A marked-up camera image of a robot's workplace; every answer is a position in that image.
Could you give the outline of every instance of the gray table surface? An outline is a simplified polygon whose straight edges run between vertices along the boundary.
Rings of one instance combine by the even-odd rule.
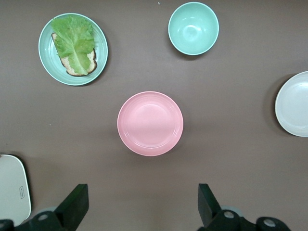
[[[277,122],[276,95],[308,70],[308,1],[206,0],[217,14],[214,47],[179,53],[167,26],[183,0],[0,1],[0,151],[22,158],[32,214],[58,205],[79,183],[90,209],[78,230],[188,231],[202,226],[198,183],[221,205],[307,229],[308,140]],[[72,87],[39,59],[39,35],[62,13],[104,31],[102,74]],[[170,152],[130,151],[116,126],[132,95],[158,91],[180,107],[184,131]]]

